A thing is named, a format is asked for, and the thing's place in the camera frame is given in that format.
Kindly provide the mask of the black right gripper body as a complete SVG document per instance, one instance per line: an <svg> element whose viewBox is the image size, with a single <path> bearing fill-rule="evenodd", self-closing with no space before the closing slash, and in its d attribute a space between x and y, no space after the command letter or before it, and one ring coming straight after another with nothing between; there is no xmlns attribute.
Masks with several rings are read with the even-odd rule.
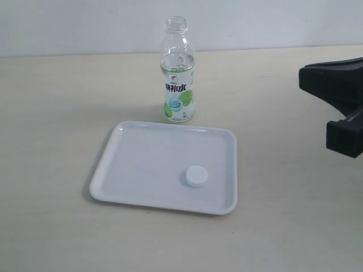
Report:
<svg viewBox="0 0 363 272"><path fill-rule="evenodd" d="M350 158L362 154L362 107L343 120L327 123L326 147Z"/></svg>

